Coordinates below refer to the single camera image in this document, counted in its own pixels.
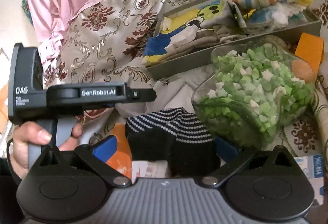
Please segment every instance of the yellow object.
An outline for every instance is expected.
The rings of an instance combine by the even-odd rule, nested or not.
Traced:
[[[188,11],[187,13],[185,13],[181,16],[172,18],[170,27],[165,31],[162,30],[161,33],[167,34],[167,33],[170,33],[172,31],[175,31],[177,28],[180,28],[182,25],[186,24],[189,20],[197,17],[198,12],[199,12],[199,9],[196,8],[196,9]]]
[[[324,40],[322,38],[302,33],[295,55],[308,62],[314,71],[315,77],[318,74],[319,65],[323,59],[323,52]]]

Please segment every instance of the metal screw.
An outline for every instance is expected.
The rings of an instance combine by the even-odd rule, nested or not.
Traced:
[[[125,186],[127,184],[130,183],[130,180],[126,177],[116,177],[114,180],[113,180],[113,183],[115,183],[116,185],[118,186]]]
[[[206,185],[215,185],[218,182],[219,182],[219,180],[216,177],[206,176],[203,178],[203,183]]]

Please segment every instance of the finger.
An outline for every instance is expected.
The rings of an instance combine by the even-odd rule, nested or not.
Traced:
[[[81,135],[82,135],[82,124],[81,123],[77,123],[73,127],[72,136],[77,139]]]
[[[14,155],[10,156],[11,166],[15,173],[20,177],[21,179],[24,178],[27,174],[27,168],[23,167],[21,164],[19,164],[14,157]]]
[[[74,137],[70,137],[62,145],[60,145],[60,147],[58,147],[58,149],[60,151],[72,151],[78,145],[79,145],[79,140]]]
[[[14,142],[46,145],[50,140],[51,134],[31,121],[25,122],[14,132]]]

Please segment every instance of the gray rubber grip pad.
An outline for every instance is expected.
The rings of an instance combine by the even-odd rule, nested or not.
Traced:
[[[27,220],[26,224],[40,224]],[[309,224],[298,219],[289,224]],[[72,224],[263,224],[237,213],[221,193],[193,179],[139,179],[115,189],[94,215]]]
[[[77,123],[76,117],[59,118],[56,132],[56,146],[62,145],[72,133],[74,125]],[[41,154],[41,146],[35,144],[28,144],[28,162],[27,166],[30,169],[34,162]]]

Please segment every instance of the gray fabric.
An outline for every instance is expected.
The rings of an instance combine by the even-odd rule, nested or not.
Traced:
[[[227,28],[245,28],[246,23],[243,19],[243,16],[234,2],[225,2],[222,8],[222,14],[216,15],[208,20],[205,20],[201,23],[203,29],[210,29],[214,25],[223,25]]]

